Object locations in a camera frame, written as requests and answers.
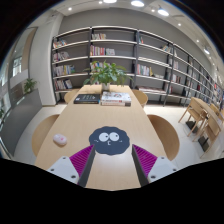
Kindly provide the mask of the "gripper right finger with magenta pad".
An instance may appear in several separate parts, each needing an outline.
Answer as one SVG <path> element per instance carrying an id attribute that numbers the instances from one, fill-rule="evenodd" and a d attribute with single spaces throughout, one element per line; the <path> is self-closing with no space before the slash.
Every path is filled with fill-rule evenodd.
<path id="1" fill-rule="evenodd" d="M 177 171 L 167 157 L 157 157 L 137 145 L 132 145 L 132 157 L 141 186 L 146 186 Z"/>

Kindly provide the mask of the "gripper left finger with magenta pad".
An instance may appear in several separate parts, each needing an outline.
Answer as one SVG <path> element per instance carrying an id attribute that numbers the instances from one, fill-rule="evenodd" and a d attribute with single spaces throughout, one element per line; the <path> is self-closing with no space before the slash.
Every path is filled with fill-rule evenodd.
<path id="1" fill-rule="evenodd" d="M 47 171 L 81 187 L 85 187 L 94 157 L 95 149 L 93 145 L 90 145 L 70 157 L 62 156 Z"/>

